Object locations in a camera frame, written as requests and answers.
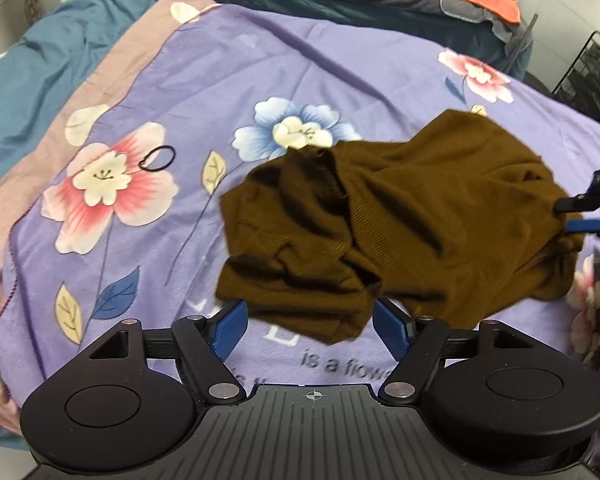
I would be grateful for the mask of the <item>brown knit sweater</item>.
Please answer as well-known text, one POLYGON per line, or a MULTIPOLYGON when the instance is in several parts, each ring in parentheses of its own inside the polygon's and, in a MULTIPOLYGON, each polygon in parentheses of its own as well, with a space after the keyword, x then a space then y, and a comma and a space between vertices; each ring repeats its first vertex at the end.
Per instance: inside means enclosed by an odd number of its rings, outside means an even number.
POLYGON ((583 240, 562 196, 526 144, 458 110, 405 143, 291 150, 222 196, 216 294, 326 344, 362 333, 381 297, 471 328, 568 292, 583 240))

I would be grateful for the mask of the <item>purple floral bed sheet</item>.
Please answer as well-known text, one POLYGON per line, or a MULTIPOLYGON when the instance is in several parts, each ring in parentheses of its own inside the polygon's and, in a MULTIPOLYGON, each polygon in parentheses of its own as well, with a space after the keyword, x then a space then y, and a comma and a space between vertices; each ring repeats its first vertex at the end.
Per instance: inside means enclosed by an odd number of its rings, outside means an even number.
POLYGON ((380 295, 471 328, 569 288, 600 125, 416 37, 160 0, 0 181, 0 408, 124 318, 233 298, 247 384, 378 382, 380 295))

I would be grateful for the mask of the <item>teal blue duvet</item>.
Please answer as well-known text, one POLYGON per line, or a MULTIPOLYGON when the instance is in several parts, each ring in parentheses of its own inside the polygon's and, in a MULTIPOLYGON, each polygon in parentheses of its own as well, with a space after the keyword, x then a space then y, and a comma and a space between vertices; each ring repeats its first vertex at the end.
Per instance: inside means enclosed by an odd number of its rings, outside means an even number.
POLYGON ((0 61, 0 448, 28 396, 82 344, 102 263, 165 203, 132 204, 169 140, 150 88, 182 0, 68 0, 0 61))

